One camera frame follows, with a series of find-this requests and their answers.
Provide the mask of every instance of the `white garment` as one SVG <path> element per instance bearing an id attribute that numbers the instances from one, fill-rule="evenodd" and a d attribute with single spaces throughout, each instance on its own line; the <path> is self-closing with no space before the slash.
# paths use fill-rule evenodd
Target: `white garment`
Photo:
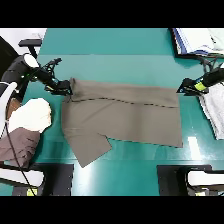
<path id="1" fill-rule="evenodd" d="M 43 98 L 31 99 L 24 106 L 12 112 L 9 118 L 9 132 L 22 127 L 42 133 L 51 125 L 51 108 Z"/>
<path id="2" fill-rule="evenodd" d="M 224 139 L 224 86 L 209 87 L 209 93 L 199 97 L 206 117 L 210 120 L 216 139 Z"/>

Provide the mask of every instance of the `green table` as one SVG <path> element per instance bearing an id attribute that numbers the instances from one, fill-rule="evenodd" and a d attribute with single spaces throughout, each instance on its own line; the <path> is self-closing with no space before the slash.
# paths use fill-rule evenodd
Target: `green table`
<path id="1" fill-rule="evenodd" d="M 48 29 L 38 61 L 61 57 L 59 79 L 178 88 L 185 77 L 203 75 L 198 61 L 175 59 L 170 35 L 158 29 Z M 72 195 L 159 195 L 156 165 L 211 164 L 224 169 L 224 142 L 215 140 L 196 97 L 179 96 L 184 148 L 110 140 L 112 150 L 81 168 L 61 130 L 61 101 L 40 83 L 30 83 L 24 98 L 44 98 L 52 126 L 41 137 L 35 162 L 74 163 Z M 0 195 L 12 188 L 0 185 Z"/>

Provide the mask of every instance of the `brown crumpled fabric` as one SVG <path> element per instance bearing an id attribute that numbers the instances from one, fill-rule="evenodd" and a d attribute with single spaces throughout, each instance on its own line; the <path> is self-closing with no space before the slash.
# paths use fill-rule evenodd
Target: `brown crumpled fabric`
<path id="1" fill-rule="evenodd" d="M 40 133 L 38 131 L 29 131 L 25 128 L 17 128 L 10 132 L 9 135 L 20 166 L 27 168 L 36 151 Z M 12 166 L 18 166 L 14 159 L 8 136 L 0 139 L 0 161 L 5 160 L 8 160 Z"/>
<path id="2" fill-rule="evenodd" d="M 82 167 L 111 149 L 107 137 L 182 147 L 176 89 L 70 79 L 62 129 Z"/>

